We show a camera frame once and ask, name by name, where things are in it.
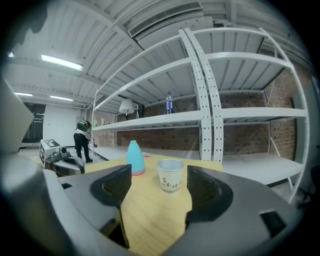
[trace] blue water bottle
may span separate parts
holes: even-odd
[[[145,160],[141,149],[135,140],[131,140],[126,153],[126,163],[131,164],[131,174],[133,176],[141,175],[146,171]]]
[[[173,114],[173,112],[174,112],[174,103],[171,98],[171,91],[168,91],[168,94],[166,96],[166,113]]]

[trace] ventilation duct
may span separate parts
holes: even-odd
[[[167,18],[170,18],[175,15],[187,13],[187,12],[202,10],[202,9],[203,9],[203,7],[198,2],[189,2],[189,3],[180,4],[180,5],[171,7],[169,9],[166,9],[164,11],[161,11],[161,12],[159,12],[149,18],[146,18],[145,20],[143,20],[139,24],[135,25],[133,28],[129,29],[128,32],[129,32],[130,36],[133,38],[137,34],[144,31],[146,28],[148,28],[148,27],[150,27],[160,21],[163,21]]]

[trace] fluorescent light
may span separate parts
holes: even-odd
[[[59,100],[65,100],[65,101],[70,101],[70,102],[74,101],[72,98],[62,98],[62,97],[57,97],[57,96],[52,96],[52,95],[50,95],[50,98],[59,99]]]
[[[15,94],[15,95],[20,95],[20,96],[30,96],[30,97],[33,96],[33,95],[30,94],[30,93],[22,93],[22,92],[15,92],[14,94]]]
[[[83,67],[81,65],[78,65],[78,64],[63,60],[63,59],[54,58],[54,57],[50,57],[50,56],[46,56],[46,55],[41,55],[41,59],[44,62],[51,62],[51,63],[59,64],[59,65],[66,66],[68,68],[72,68],[74,70],[79,70],[79,71],[81,71],[82,67]]]

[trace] wooden tabletop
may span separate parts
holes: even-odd
[[[222,171],[218,162],[180,159],[184,162],[181,189],[165,193],[160,186],[157,162],[172,159],[150,154],[145,157],[145,173],[132,176],[132,185],[121,205],[122,218],[130,251],[142,256],[159,255],[168,249],[185,231],[186,213],[191,210],[191,196],[187,189],[187,165]],[[125,165],[125,158],[85,166],[85,172]]]

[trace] white wall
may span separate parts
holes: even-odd
[[[62,146],[74,146],[74,133],[81,114],[80,109],[46,105],[43,118],[43,139],[54,139]]]

